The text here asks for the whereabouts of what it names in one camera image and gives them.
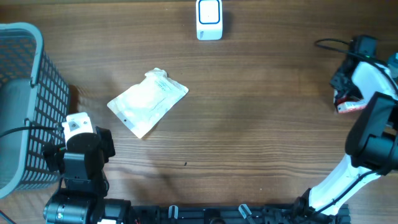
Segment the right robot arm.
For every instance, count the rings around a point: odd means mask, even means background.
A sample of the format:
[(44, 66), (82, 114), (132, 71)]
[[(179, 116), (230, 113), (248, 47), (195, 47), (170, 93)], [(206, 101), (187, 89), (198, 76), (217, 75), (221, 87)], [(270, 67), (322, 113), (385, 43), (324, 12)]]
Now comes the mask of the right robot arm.
[(397, 57), (377, 59), (378, 40), (354, 36), (330, 80), (337, 113), (360, 110), (348, 133), (340, 163), (318, 185), (298, 197), (290, 218), (300, 223), (338, 223), (345, 202), (368, 183), (397, 170)]

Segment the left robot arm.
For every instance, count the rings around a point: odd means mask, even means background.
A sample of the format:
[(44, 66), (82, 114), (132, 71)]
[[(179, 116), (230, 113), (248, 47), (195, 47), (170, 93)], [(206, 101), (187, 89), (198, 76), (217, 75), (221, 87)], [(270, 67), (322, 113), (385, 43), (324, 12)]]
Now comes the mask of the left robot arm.
[(95, 133), (80, 133), (65, 144), (50, 141), (43, 156), (52, 172), (59, 172), (58, 189), (44, 207), (46, 223), (133, 223), (131, 202), (106, 199), (109, 182), (103, 167), (115, 156), (111, 131), (96, 127)]

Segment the white snack pouch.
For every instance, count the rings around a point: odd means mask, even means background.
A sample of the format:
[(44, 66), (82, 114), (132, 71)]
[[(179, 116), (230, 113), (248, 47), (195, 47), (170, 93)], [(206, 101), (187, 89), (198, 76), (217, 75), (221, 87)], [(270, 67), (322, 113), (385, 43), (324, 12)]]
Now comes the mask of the white snack pouch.
[(107, 103), (107, 107), (137, 138), (143, 138), (186, 94), (188, 88), (154, 68), (145, 79)]

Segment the dark red snack packet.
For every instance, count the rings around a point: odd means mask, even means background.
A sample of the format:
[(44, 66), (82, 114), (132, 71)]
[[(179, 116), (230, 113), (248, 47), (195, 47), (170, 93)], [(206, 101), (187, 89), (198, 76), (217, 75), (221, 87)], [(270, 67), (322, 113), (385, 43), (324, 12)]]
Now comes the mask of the dark red snack packet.
[(363, 110), (367, 105), (363, 99), (359, 100), (348, 95), (340, 96), (337, 90), (333, 93), (333, 104), (338, 114)]

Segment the teal Listerine mouthwash bottle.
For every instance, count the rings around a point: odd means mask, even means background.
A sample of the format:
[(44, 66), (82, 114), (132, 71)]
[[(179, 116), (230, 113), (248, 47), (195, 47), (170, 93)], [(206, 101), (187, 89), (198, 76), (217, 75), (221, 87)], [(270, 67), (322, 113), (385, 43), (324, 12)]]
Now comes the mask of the teal Listerine mouthwash bottle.
[(391, 77), (396, 80), (397, 75), (398, 75), (398, 53), (397, 52), (388, 58), (387, 64), (388, 64), (389, 70), (391, 71)]

